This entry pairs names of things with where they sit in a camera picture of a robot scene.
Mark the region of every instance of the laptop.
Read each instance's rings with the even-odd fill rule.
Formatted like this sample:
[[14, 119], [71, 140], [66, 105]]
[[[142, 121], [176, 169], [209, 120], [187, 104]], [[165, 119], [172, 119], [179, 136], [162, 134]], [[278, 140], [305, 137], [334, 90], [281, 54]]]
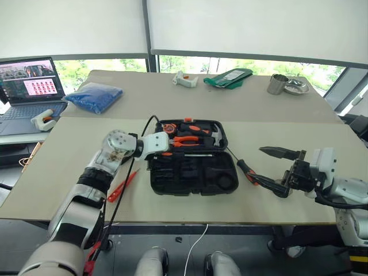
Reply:
[[0, 136], [39, 133], [30, 122], [47, 109], [57, 120], [67, 103], [51, 57], [0, 62], [0, 100], [10, 108], [0, 117]]

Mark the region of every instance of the green pouch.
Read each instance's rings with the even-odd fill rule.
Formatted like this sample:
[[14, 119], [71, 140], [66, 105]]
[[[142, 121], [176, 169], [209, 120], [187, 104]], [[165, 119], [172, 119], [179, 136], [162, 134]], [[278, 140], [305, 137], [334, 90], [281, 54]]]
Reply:
[[203, 81], [208, 85], [234, 89], [236, 87], [242, 86], [243, 80], [252, 75], [253, 71], [245, 68], [236, 68], [227, 71], [221, 75], [218, 75], [212, 79], [205, 78]]

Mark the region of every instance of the small metal dish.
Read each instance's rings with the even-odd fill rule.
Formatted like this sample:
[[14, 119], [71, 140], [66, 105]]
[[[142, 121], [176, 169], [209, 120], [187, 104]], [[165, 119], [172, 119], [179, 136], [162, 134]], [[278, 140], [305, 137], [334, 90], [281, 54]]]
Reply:
[[283, 90], [291, 95], [303, 95], [309, 93], [308, 85], [297, 79], [290, 79]]

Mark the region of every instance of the black toolbox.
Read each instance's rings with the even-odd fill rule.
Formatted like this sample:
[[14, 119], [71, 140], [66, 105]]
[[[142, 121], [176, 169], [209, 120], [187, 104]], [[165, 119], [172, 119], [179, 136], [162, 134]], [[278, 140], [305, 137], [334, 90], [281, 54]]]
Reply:
[[228, 140], [220, 122], [163, 120], [155, 129], [161, 131], [168, 133], [171, 144], [168, 152], [148, 160], [155, 193], [212, 196], [236, 190], [237, 173], [231, 155], [225, 152]]

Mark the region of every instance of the laptop screen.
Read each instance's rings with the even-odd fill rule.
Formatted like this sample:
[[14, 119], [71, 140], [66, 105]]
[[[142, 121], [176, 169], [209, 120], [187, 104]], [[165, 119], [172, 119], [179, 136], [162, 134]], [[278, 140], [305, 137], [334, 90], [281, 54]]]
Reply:
[[11, 104], [54, 101], [65, 94], [50, 57], [0, 62], [0, 93]]

